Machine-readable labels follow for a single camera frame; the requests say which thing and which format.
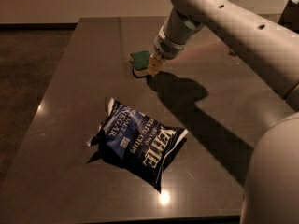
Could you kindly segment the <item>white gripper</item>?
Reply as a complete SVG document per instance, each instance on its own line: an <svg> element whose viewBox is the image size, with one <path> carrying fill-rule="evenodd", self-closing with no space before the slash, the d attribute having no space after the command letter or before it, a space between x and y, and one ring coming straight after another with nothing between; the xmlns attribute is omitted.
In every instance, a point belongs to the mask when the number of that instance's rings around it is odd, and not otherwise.
<svg viewBox="0 0 299 224"><path fill-rule="evenodd" d="M147 72L154 77L164 67L164 60L172 60L179 56L184 50L186 38L181 34L172 34L171 30L165 30L163 27L154 39L154 51L158 54L151 54ZM134 63L134 57L130 54L129 62Z"/></svg>

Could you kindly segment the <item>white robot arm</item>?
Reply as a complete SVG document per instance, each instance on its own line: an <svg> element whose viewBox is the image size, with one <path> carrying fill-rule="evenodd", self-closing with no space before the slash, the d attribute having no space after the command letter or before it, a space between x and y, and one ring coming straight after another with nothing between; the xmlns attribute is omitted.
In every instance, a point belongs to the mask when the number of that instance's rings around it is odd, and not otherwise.
<svg viewBox="0 0 299 224"><path fill-rule="evenodd" d="M241 224L299 224L299 36L228 0L171 0L138 71L244 187Z"/></svg>

